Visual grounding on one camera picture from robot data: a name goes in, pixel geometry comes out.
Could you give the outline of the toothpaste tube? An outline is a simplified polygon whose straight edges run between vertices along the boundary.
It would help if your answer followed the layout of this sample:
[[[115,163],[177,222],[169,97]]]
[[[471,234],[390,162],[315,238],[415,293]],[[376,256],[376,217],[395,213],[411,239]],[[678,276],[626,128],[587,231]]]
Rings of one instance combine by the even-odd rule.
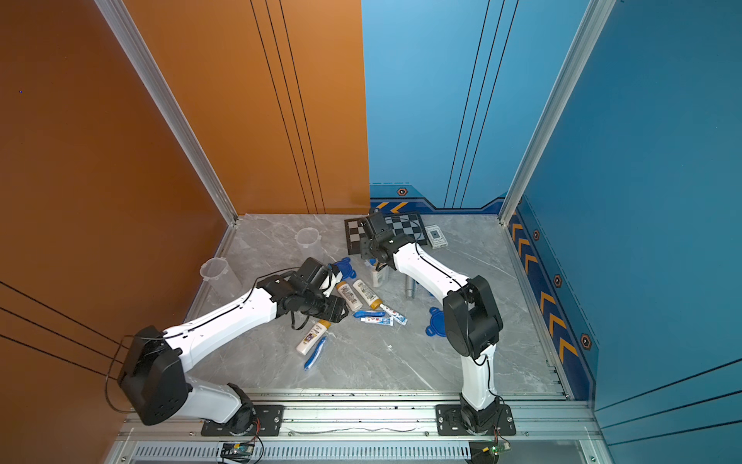
[[[394,325],[394,321],[390,317],[365,316],[361,317],[359,322],[386,327],[392,327]]]
[[[398,324],[400,324],[402,326],[406,326],[407,325],[407,323],[408,323],[407,318],[404,315],[402,315],[400,312],[398,312],[398,311],[392,309],[391,307],[389,307],[388,305],[380,304],[379,305],[379,309],[382,309],[382,311],[384,311],[396,323],[398,323]]]

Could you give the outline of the blue lid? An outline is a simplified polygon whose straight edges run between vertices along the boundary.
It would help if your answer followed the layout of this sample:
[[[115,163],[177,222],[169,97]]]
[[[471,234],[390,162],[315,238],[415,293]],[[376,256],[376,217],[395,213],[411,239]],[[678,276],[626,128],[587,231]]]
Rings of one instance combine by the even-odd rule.
[[[347,256],[337,261],[334,263],[334,266],[336,266],[342,274],[342,280],[355,280],[357,278],[357,272],[352,266],[351,257]]]
[[[421,284],[420,282],[418,282],[418,281],[417,281],[417,282],[415,283],[415,289],[416,289],[416,290],[417,290],[418,292],[421,292],[421,293],[422,293],[422,294],[424,294],[424,295],[428,295],[428,296],[430,296],[431,298],[434,298],[434,297],[435,297],[435,295],[434,295],[433,293],[431,293],[431,292],[430,292],[430,291],[429,291],[429,290],[428,290],[428,289],[427,289],[426,287],[424,287],[424,286],[423,286],[423,285],[422,285],[422,284]]]
[[[434,336],[445,338],[446,319],[444,319],[444,312],[438,307],[431,307],[429,313],[430,319],[428,326],[425,328],[425,334],[431,338],[434,338]]]

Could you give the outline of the clear plastic container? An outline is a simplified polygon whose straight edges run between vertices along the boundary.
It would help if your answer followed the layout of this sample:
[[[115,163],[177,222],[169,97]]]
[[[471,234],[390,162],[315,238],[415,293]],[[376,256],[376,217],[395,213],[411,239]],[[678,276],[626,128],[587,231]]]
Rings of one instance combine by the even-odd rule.
[[[390,275],[390,273],[388,272],[390,269],[388,267],[383,267],[382,269],[378,270],[377,266],[371,263],[367,263],[367,267],[371,274],[371,282],[373,288],[380,288],[388,281],[388,276]]]
[[[314,227],[305,227],[295,236],[297,245],[304,259],[314,258],[320,262],[325,260],[325,251],[322,246],[321,234]]]
[[[214,257],[206,261],[200,267],[199,274],[221,297],[236,298],[241,293],[241,282],[223,257]]]

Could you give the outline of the black white checkerboard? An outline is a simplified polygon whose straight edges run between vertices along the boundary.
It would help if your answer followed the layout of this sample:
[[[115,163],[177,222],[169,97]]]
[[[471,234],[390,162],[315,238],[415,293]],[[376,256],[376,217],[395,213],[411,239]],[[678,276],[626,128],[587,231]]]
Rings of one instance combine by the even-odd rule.
[[[429,245],[427,232],[419,213],[384,215],[384,218],[395,235],[410,235],[419,245]],[[347,218],[344,220],[344,227],[348,254],[361,254],[361,239],[365,237],[365,232],[361,227],[361,218]]]

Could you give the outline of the white bottle orange cap front-left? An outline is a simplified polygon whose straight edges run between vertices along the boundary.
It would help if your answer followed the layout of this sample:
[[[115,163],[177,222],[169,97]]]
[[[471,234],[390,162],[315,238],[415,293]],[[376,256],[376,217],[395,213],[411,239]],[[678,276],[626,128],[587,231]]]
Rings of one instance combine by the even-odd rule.
[[[307,355],[308,352],[317,344],[320,338],[322,338],[322,336],[324,336],[324,334],[328,332],[330,326],[332,326],[332,323],[326,320],[320,320],[315,323],[297,346],[297,351],[303,356]]]

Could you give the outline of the white bottle orange cap upper-right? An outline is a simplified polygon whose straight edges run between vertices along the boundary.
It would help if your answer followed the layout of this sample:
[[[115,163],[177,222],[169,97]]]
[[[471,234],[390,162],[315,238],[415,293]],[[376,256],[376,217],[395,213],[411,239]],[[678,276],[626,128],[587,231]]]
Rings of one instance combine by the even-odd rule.
[[[354,281],[353,288],[359,292],[371,309],[378,309],[382,305],[382,299],[360,278]]]

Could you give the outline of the white bottle orange cap upper-left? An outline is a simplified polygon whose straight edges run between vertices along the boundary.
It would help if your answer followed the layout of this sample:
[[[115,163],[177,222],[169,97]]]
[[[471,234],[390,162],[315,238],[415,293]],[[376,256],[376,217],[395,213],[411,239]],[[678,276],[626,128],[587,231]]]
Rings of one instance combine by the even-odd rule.
[[[351,311],[356,312],[363,308],[361,299],[357,297],[353,286],[351,286],[347,281],[338,282],[335,288],[338,294],[346,301]]]

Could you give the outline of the blue lid by microphone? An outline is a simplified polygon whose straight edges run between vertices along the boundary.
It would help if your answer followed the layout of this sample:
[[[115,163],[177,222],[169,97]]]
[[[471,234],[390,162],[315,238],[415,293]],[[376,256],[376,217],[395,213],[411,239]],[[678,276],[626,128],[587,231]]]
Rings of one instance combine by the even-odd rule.
[[[424,286],[423,286],[423,285],[422,285],[422,284],[421,284],[420,282],[418,282],[418,281],[417,281],[417,282],[415,283],[415,289],[416,289],[416,290],[417,290],[418,292],[421,292],[421,293],[422,293],[422,294],[424,294],[424,295],[428,295],[428,296],[430,296],[431,298],[434,298],[434,297],[435,297],[435,295],[434,295],[433,293],[431,293],[431,292],[430,292],[430,291],[429,291],[429,290],[428,290],[428,289],[427,289],[426,287],[424,287]]]

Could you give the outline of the blue toothbrush front left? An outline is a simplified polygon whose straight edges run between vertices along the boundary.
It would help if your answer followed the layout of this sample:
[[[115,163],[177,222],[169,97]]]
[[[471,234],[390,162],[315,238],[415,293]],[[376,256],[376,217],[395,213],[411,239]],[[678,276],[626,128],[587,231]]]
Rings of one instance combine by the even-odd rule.
[[[325,348],[325,346],[327,344],[327,341],[328,341],[328,338],[326,336],[323,336],[322,338],[319,339],[319,341],[316,344],[316,347],[315,347],[314,351],[312,352],[312,354],[310,355],[310,357],[307,359],[307,361],[303,365],[303,369],[305,371],[311,370],[313,368],[313,365],[315,365],[315,363],[317,363],[317,361],[319,360],[319,358],[320,358],[320,356],[321,356],[321,354],[322,354],[322,352],[323,352],[323,350],[324,350],[324,348]]]

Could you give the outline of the blue toothbrush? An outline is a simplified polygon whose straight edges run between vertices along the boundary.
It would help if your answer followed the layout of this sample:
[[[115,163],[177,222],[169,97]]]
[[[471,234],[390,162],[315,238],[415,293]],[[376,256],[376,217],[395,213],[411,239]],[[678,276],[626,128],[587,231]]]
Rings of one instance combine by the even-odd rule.
[[[387,316],[388,315],[384,311],[359,310],[354,313],[354,317],[357,319],[367,318],[367,317],[384,318]]]
[[[311,370],[313,368],[313,365],[315,365],[315,363],[317,363],[317,361],[319,360],[319,358],[320,358],[320,356],[321,356],[321,354],[322,354],[322,352],[323,352],[323,350],[324,350],[324,348],[325,348],[325,346],[327,344],[327,341],[328,341],[328,338],[326,336],[323,336],[322,338],[319,339],[319,341],[316,344],[316,347],[315,347],[314,351],[312,352],[312,354],[310,355],[310,357],[307,359],[307,361],[303,365],[303,369],[305,371]]]

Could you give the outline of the blue toothbrush middle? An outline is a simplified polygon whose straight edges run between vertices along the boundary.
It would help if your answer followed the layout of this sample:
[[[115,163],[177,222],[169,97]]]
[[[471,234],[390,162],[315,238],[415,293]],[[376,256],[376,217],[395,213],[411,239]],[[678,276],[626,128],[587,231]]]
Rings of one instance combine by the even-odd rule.
[[[384,311],[359,310],[354,313],[354,317],[357,319],[367,318],[367,317],[384,318],[387,316],[388,315]]]

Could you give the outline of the circuit board right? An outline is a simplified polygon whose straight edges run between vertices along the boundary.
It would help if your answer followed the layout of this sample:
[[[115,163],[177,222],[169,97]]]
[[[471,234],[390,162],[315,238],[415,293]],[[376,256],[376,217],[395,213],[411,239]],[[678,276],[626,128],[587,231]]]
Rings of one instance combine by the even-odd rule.
[[[511,451],[511,445],[508,441],[473,441],[469,442],[469,449],[469,464],[498,464],[502,455]]]

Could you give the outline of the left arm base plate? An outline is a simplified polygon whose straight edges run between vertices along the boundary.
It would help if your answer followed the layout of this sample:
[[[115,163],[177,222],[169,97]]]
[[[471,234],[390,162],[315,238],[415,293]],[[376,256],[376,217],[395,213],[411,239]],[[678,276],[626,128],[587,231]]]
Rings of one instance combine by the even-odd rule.
[[[205,437],[276,437],[280,433],[285,407],[279,404],[243,406],[235,419],[227,423],[204,421],[201,435]]]

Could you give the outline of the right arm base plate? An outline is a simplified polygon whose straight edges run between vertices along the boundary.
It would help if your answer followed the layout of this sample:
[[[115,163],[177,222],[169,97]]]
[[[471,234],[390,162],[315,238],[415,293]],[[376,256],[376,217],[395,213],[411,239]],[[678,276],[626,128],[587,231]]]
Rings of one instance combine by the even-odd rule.
[[[517,434],[511,408],[503,402],[493,402],[484,410],[475,411],[467,402],[439,404],[435,408],[440,436],[504,436]]]

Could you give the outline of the aluminium front rail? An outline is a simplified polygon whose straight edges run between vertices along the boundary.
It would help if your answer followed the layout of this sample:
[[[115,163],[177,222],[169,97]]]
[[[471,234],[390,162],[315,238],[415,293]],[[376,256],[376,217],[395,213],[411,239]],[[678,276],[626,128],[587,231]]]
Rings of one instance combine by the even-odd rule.
[[[284,407],[277,440],[442,441],[437,410],[457,405],[454,392],[249,390],[256,405]],[[601,440],[589,404],[558,394],[505,396],[516,434],[525,441]]]

